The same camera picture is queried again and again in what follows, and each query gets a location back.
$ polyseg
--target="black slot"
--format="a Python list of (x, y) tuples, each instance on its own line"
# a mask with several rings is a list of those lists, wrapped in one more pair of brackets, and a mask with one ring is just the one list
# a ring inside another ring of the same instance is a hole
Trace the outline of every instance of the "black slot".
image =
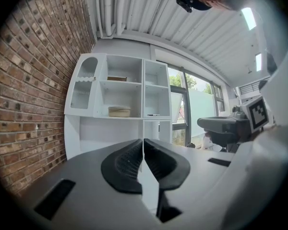
[(43, 201), (35, 207), (35, 212), (51, 220), (75, 184), (75, 182), (70, 180), (64, 179), (60, 181)]
[(230, 161), (221, 160), (221, 159), (214, 159), (214, 158), (208, 159), (208, 162), (215, 163), (215, 164), (222, 165), (222, 166), (226, 166), (226, 167), (228, 167), (230, 165)]

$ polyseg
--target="brick wall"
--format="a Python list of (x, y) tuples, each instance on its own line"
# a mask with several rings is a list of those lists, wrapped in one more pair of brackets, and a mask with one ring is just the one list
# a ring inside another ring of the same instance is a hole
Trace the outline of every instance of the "brick wall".
[(65, 97), (93, 46), (86, 0), (20, 0), (3, 24), (0, 178), (13, 194), (66, 161)]

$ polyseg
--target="tree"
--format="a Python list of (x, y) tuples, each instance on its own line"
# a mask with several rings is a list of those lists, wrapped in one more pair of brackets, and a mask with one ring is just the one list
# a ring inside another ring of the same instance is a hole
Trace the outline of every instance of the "tree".
[(203, 92), (212, 94), (210, 83), (206, 83), (206, 88), (204, 88)]
[[(187, 84), (189, 89), (196, 89), (196, 80), (193, 79), (189, 74), (186, 74), (187, 77)], [(178, 72), (175, 76), (169, 77), (169, 83), (170, 85), (179, 86), (181, 87), (181, 79), (180, 79), (180, 73)]]

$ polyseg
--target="white cabinet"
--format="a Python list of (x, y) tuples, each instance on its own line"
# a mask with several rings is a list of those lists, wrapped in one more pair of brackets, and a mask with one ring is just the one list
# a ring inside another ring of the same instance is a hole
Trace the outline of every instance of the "white cabinet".
[[(130, 109), (130, 117), (110, 117), (109, 107)], [(68, 159), (135, 138), (171, 142), (167, 64), (135, 57), (82, 54), (68, 88), (64, 114)]]

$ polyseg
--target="ceiling pipe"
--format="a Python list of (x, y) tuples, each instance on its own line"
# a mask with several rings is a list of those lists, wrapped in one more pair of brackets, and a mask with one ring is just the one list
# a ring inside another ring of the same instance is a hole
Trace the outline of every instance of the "ceiling pipe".
[(135, 0), (131, 0), (130, 6), (129, 6), (128, 19), (127, 19), (127, 30), (131, 29), (131, 19), (132, 19), (134, 3), (135, 3)]
[(123, 10), (124, 10), (125, 0), (118, 0), (117, 10), (116, 10), (116, 34), (121, 35), (125, 29), (125, 24), (122, 25)]
[(95, 2), (96, 2), (96, 11), (97, 11), (97, 20), (98, 20), (99, 33), (100, 33), (100, 36), (103, 37), (102, 25), (101, 25), (101, 19), (100, 19), (99, 0), (95, 0)]
[(111, 36), (111, 9), (112, 3), (111, 0), (104, 0), (105, 2), (105, 28), (107, 36)]
[(105, 2), (104, 0), (100, 0), (100, 11), (101, 11), (101, 25), (105, 27)]
[(114, 22), (116, 21), (117, 18), (116, 10), (117, 10), (117, 0), (114, 0)]

